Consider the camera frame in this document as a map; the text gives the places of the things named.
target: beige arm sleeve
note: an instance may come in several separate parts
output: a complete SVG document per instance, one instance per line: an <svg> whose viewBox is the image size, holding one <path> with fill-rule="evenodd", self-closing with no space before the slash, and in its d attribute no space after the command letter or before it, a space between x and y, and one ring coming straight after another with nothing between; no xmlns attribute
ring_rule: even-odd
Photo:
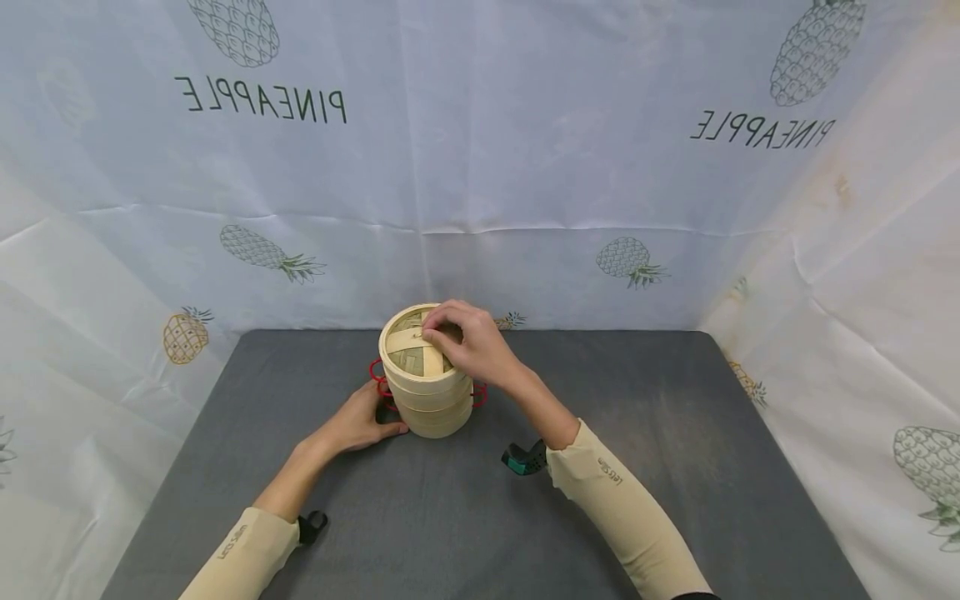
<svg viewBox="0 0 960 600"><path fill-rule="evenodd" d="M180 600L256 600L297 547L300 528L249 508Z"/></svg>
<svg viewBox="0 0 960 600"><path fill-rule="evenodd" d="M644 600L710 592L670 517L582 420L574 443L547 449L546 462L554 487L587 513Z"/></svg>

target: pineapple text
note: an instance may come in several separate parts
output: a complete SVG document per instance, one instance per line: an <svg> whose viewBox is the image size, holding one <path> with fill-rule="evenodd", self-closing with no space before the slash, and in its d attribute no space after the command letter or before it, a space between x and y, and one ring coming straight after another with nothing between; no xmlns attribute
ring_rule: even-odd
<svg viewBox="0 0 960 600"><path fill-rule="evenodd" d="M205 82L198 82L198 85L194 85L189 77L175 77L174 80L182 82L182 94L190 98L190 112L233 108L234 112L246 113L249 110L251 114L272 114L277 119L290 121L299 117L301 121L319 123L319 116L324 123L347 123L344 93L339 89L325 95L322 90L316 90L315 102L311 89L301 90L285 85L247 85L240 80L231 83L222 77L214 79L210 76L206 77Z"/></svg>
<svg viewBox="0 0 960 600"><path fill-rule="evenodd" d="M740 141L746 140L743 143L744 146L756 148L763 144L765 148L773 150L779 150L780 148L796 149L806 148L810 145L810 142L816 140L816 143L813 144L813 147L816 148L824 141L824 138L833 129L833 124L836 123L835 119L830 121L791 120L787 121L786 125L781 125L780 121L770 121L762 116L751 117L746 112L733 114L732 111L728 111L722 119L719 116L720 114L722 112L704 110L704 121L697 123L699 129L695 135L690 136L690 139L703 139L712 142L719 138L720 141L733 143L742 130L743 135L740 137Z"/></svg>

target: pineapple print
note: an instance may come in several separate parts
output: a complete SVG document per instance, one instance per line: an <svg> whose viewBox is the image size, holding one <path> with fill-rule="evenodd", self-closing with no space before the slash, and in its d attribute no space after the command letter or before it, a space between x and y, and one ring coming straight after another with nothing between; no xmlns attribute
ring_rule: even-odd
<svg viewBox="0 0 960 600"><path fill-rule="evenodd" d="M206 36L231 60L263 66L280 50L280 36L263 0L187 0Z"/></svg>
<svg viewBox="0 0 960 600"><path fill-rule="evenodd" d="M766 408L767 390L763 387L763 382L756 382L751 379L750 376L743 371L743 367L741 367L739 363L730 361L730 368L733 369L733 373L736 375L740 385L743 386L743 391L750 397L750 400L760 408Z"/></svg>
<svg viewBox="0 0 960 600"><path fill-rule="evenodd" d="M639 240L618 237L597 254L597 266L612 277L629 277L627 288L646 288L669 277L660 265L650 264L650 251Z"/></svg>
<svg viewBox="0 0 960 600"><path fill-rule="evenodd" d="M960 434L904 427L894 435L894 460L934 503L920 517L936 521L930 535L947 538L940 549L960 552Z"/></svg>
<svg viewBox="0 0 960 600"><path fill-rule="evenodd" d="M10 461L16 458L16 453L13 450L7 450L7 446L10 445L12 440L13 430L3 430L3 416L0 415L0 490L4 488L3 476L11 473Z"/></svg>
<svg viewBox="0 0 960 600"><path fill-rule="evenodd" d="M220 230L220 243L227 252L254 267L278 269L287 274L291 281L303 285L313 281L314 275L323 275L322 267L313 262L314 257L303 258L303 254L287 256L280 246L262 235L238 225L227 225Z"/></svg>
<svg viewBox="0 0 960 600"><path fill-rule="evenodd" d="M185 365L197 358L210 342L206 324L213 321L208 310L200 312L193 306L184 306L182 310L163 327L163 349L175 365Z"/></svg>
<svg viewBox="0 0 960 600"><path fill-rule="evenodd" d="M36 73L36 82L43 99L70 134L80 137L84 124L97 116L97 105L80 70L67 59L50 59Z"/></svg>
<svg viewBox="0 0 960 600"><path fill-rule="evenodd" d="M813 98L830 83L860 37L864 0L813 0L790 28L770 73L770 95L780 107Z"/></svg>
<svg viewBox="0 0 960 600"><path fill-rule="evenodd" d="M516 329L523 326L526 322L526 317L521 317L520 313L509 312L506 317L501 317L500 319L494 319L493 322L496 323L497 329L508 330Z"/></svg>

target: bamboo steamer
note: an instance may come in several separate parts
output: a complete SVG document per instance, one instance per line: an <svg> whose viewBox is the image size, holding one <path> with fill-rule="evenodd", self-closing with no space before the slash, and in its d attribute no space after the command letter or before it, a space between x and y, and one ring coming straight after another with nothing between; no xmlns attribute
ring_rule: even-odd
<svg viewBox="0 0 960 600"><path fill-rule="evenodd" d="M437 305L417 304L396 313L378 344L396 409L410 431L424 438L445 438L473 412L473 380L423 340L420 324Z"/></svg>

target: gray table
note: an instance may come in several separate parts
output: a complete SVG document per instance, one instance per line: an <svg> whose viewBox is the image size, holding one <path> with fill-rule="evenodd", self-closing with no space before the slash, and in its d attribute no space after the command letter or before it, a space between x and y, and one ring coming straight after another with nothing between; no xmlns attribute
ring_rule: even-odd
<svg viewBox="0 0 960 600"><path fill-rule="evenodd" d="M660 501L722 598L869 598L709 336L508 339ZM294 443L367 379L376 340L375 331L245 335L103 598L176 598ZM491 392L450 438L408 435L338 459L306 505L330 525L263 597L636 598L545 472L519 477L499 462L509 442L536 437Z"/></svg>

